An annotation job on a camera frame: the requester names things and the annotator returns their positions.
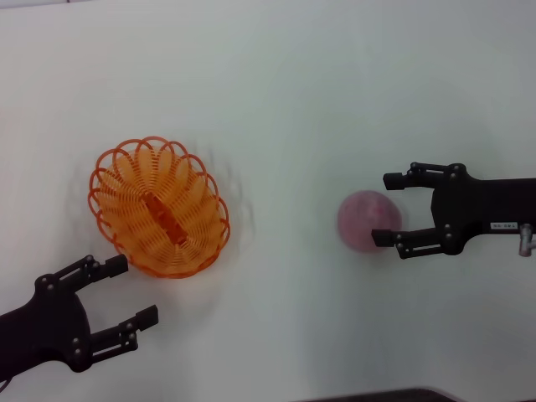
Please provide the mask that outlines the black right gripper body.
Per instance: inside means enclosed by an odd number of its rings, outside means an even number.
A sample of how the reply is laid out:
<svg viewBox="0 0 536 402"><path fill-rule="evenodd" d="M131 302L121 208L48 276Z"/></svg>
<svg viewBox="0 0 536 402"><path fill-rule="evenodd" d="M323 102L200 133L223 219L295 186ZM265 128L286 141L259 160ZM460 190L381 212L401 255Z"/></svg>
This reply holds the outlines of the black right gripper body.
<svg viewBox="0 0 536 402"><path fill-rule="evenodd" d="M449 228L444 241L447 255L460 254L478 235L519 235L521 255L535 249L535 180L533 178L482 180L463 165L433 188L435 227Z"/></svg>

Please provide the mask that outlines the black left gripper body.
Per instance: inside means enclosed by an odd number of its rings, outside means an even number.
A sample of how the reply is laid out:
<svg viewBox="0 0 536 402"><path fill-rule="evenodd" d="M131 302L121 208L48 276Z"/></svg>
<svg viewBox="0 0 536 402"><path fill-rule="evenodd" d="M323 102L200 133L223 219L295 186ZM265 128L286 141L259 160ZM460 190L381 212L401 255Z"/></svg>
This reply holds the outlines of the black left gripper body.
<svg viewBox="0 0 536 402"><path fill-rule="evenodd" d="M53 275L39 277L28 303L1 315L1 378L59 361L81 373L91 366L90 326L76 293Z"/></svg>

